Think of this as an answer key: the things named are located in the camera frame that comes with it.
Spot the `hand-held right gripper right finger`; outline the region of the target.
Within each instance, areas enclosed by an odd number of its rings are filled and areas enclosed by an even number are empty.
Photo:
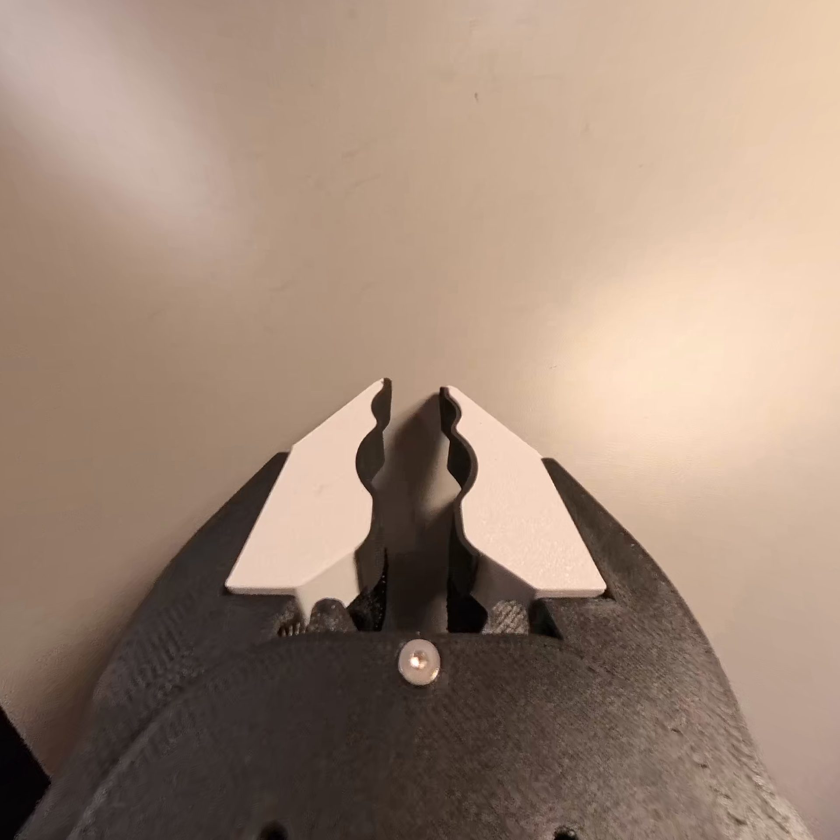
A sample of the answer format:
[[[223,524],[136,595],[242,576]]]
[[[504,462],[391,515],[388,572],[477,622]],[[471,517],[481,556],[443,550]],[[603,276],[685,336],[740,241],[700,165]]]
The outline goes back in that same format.
[[[449,385],[439,391],[458,485],[448,541],[447,630],[527,634],[538,603],[607,586],[540,453]]]

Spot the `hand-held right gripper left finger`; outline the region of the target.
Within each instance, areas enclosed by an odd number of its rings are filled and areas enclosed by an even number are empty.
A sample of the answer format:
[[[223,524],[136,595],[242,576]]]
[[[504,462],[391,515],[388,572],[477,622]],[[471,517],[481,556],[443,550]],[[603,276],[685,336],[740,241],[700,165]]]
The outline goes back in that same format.
[[[289,596],[305,618],[331,599],[363,626],[382,623],[386,558],[373,484],[391,410],[392,381],[382,378],[291,447],[228,593]]]

